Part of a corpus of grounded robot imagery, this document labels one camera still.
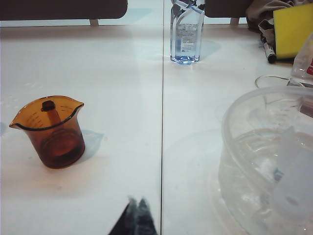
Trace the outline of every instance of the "marker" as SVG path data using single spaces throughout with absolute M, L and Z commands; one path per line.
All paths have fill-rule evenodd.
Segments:
M 261 34 L 261 41 L 263 43 L 265 55 L 268 58 L 268 62 L 270 64 L 276 61 L 276 54 L 273 47 L 266 41 L 266 38 Z

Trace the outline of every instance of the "glass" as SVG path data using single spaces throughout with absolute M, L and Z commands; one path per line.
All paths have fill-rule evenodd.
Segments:
M 82 102 L 61 95 L 36 99 L 25 105 L 9 126 L 28 135 L 47 167 L 64 168 L 76 162 L 85 150 L 77 121 L 83 106 Z

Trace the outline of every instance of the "plastic water bottle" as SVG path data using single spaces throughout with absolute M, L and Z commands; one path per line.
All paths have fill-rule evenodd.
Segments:
M 305 86 L 313 86 L 313 33 L 294 59 L 291 71 L 291 83 L 302 83 Z
M 200 60 L 204 0 L 172 0 L 171 60 L 189 65 Z

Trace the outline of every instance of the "bottle label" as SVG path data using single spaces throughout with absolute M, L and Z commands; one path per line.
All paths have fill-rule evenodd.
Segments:
M 307 73 L 310 75 L 313 75 L 313 58 L 312 58 L 312 62 L 309 65 L 308 69 L 307 69 Z
M 196 23 L 180 24 L 177 27 L 176 34 L 180 37 L 180 51 L 188 52 L 195 50 L 197 40 L 197 29 Z

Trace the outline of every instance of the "red label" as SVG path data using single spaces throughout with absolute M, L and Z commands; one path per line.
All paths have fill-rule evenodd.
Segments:
M 307 69 L 307 73 L 313 75 L 313 67 L 309 66 Z

